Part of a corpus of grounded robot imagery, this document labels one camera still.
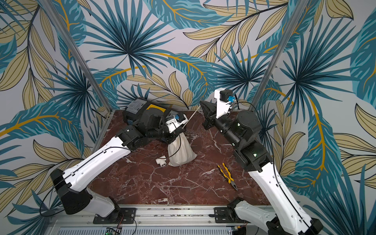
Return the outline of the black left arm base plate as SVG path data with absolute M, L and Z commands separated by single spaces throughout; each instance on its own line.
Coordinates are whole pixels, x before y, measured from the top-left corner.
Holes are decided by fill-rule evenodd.
M 95 215 L 93 224 L 133 224 L 136 215 L 136 208 L 115 209 L 107 217 Z

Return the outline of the white bag drawstring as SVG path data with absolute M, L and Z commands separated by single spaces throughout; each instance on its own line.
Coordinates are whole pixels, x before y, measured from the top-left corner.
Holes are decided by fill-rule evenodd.
M 200 110 L 201 106 L 199 105 L 198 108 L 194 111 L 194 113 L 190 116 L 188 121 L 183 125 L 183 129 L 186 127 L 186 125 L 191 121 L 191 119 L 194 117 L 194 115 Z

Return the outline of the white cloth soil bag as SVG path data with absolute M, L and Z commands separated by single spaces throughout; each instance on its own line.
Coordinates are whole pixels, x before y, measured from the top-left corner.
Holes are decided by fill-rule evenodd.
M 168 150 L 168 165 L 177 167 L 187 164 L 196 159 L 197 154 L 191 148 L 184 133 L 181 133 L 171 144 L 167 147 Z

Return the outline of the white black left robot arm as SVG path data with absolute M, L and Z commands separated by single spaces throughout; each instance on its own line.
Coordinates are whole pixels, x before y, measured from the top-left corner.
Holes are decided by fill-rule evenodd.
M 113 163 L 153 140 L 170 144 L 184 131 L 188 119 L 184 113 L 169 118 L 160 109 L 145 110 L 138 120 L 121 129 L 102 148 L 65 171 L 56 169 L 50 177 L 66 214 L 80 211 L 115 220 L 120 208 L 114 199 L 87 188 L 89 183 Z

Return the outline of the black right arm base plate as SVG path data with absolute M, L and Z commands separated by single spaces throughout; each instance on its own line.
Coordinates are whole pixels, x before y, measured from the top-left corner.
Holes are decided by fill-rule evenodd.
M 245 220 L 245 216 L 241 214 L 240 210 L 235 210 L 229 207 L 215 207 L 214 213 L 209 217 L 214 218 L 215 223 L 239 223 L 252 224 L 249 220 Z

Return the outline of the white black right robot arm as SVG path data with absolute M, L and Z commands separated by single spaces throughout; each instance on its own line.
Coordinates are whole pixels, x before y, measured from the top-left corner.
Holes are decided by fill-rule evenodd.
M 310 217 L 299 205 L 283 182 L 271 155 L 257 141 L 261 124 L 255 112 L 241 110 L 232 119 L 228 116 L 230 103 L 222 106 L 220 101 L 216 104 L 201 101 L 200 106 L 205 117 L 204 128 L 216 127 L 233 146 L 236 161 L 262 189 L 274 210 L 271 213 L 237 198 L 228 205 L 231 216 L 270 235 L 318 235 L 323 229 L 322 222 Z

